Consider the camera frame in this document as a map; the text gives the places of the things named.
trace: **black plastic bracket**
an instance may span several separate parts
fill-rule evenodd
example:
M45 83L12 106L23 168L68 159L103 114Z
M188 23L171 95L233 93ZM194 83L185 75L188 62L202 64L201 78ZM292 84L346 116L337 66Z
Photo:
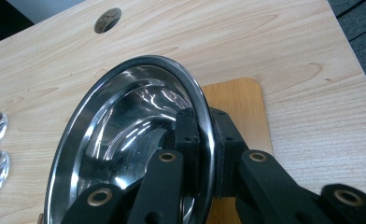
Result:
M128 219L137 223L181 223L183 156L174 150L156 151Z

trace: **bowl rim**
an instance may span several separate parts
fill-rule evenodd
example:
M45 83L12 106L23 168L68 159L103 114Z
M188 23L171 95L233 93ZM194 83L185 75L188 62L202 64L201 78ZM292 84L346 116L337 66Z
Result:
M67 136L71 133L73 125L75 122L77 122L77 116L85 107L86 103L89 102L92 96L113 77L118 76L130 68L146 65L161 68L173 75L180 82L191 100L197 117L199 131L201 132L201 150L204 154L204 159L202 160L202 169L200 173L202 185L200 186L199 193L196 197L194 197L194 205L192 207L189 223L206 222L210 205L212 203L215 179L215 134L207 101L204 98L204 94L197 81L181 64L163 56L145 55L132 58L112 68L90 88L90 90L85 94L84 98L78 104L63 131L62 138L59 142L52 162L44 206L44 223L50 224L50 206L52 200L52 190L54 188L53 183L56 178L56 171L58 169L58 163L61 158L63 146Z

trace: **black mount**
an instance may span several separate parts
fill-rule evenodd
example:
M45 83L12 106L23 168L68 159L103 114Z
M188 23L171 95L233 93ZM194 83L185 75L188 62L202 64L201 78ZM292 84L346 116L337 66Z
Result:
M300 187L272 155L248 149L227 113L211 108L211 114L214 196L236 197L242 223L366 223L365 193L334 184L318 196ZM165 133L143 178L125 190L110 184L84 190L63 223L182 223L183 198L199 188L200 139L192 109L179 111L175 131Z

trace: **mounting hole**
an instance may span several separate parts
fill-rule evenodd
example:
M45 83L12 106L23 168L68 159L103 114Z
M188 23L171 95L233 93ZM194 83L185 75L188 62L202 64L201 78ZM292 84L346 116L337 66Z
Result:
M169 153L169 152L164 152L159 156L159 159L161 161L174 161L176 159L175 154L173 153Z
M158 224L162 221L162 214L159 212L150 212L145 217L145 221L147 224Z
M354 207L363 205L363 200L360 198L360 196L358 196L358 194L346 189L335 190L334 196L338 199L338 201Z
M98 189L88 196L87 203L93 207L101 206L110 201L112 195L110 189Z
M296 213L295 217L302 224L311 224L311 223L314 223L313 219L309 215L307 215L307 214L305 214L303 212Z
M97 34L103 34L113 28L121 18L121 9L115 7L107 12L96 21L94 31Z
M249 154L249 158L253 161L266 161L267 157L264 154L259 152L252 152Z

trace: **wood grain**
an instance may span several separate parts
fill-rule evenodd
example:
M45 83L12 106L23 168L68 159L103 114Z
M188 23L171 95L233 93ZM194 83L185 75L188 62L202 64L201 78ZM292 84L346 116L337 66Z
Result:
M273 154L261 87L255 80L238 78L202 89L209 106L230 115L249 148ZM208 223L240 223L235 199L215 199Z
M93 31L119 7L119 23ZM35 223L63 129L88 89L134 56L159 54L203 86L253 77L273 150L302 186L366 192L366 77L326 0L89 0L0 42L0 148L11 156L0 224Z

